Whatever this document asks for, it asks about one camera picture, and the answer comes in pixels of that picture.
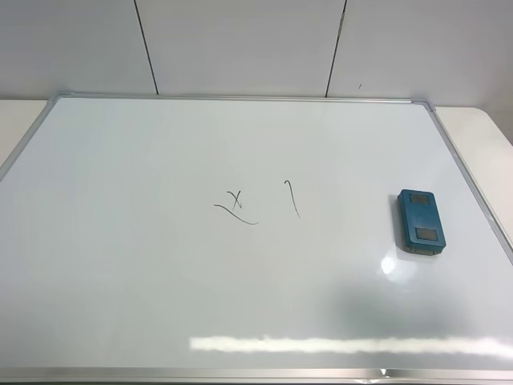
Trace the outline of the blue board eraser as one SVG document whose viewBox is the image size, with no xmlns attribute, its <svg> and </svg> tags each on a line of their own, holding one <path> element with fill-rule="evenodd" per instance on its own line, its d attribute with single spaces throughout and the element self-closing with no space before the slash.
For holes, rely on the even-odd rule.
<svg viewBox="0 0 513 385">
<path fill-rule="evenodd" d="M 445 249 L 446 239 L 432 192 L 403 189 L 398 194 L 398 209 L 407 251 L 436 255 Z"/>
</svg>

